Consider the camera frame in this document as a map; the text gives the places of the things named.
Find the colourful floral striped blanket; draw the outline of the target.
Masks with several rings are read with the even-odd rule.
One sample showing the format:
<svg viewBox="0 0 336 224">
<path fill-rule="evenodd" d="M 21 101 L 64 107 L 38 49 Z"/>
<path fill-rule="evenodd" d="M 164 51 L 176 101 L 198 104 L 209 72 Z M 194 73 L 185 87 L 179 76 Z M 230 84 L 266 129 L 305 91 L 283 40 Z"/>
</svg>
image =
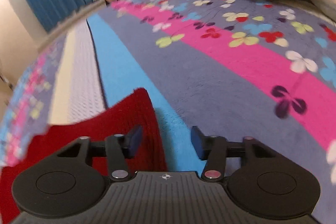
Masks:
<svg viewBox="0 0 336 224">
<path fill-rule="evenodd" d="M 24 169 L 80 136 L 136 123 L 136 170 L 203 169 L 190 128 L 252 136 L 319 180 L 335 223 L 335 22 L 296 0 L 121 0 L 76 23 L 25 70 L 1 122 L 1 223 Z"/>
</svg>

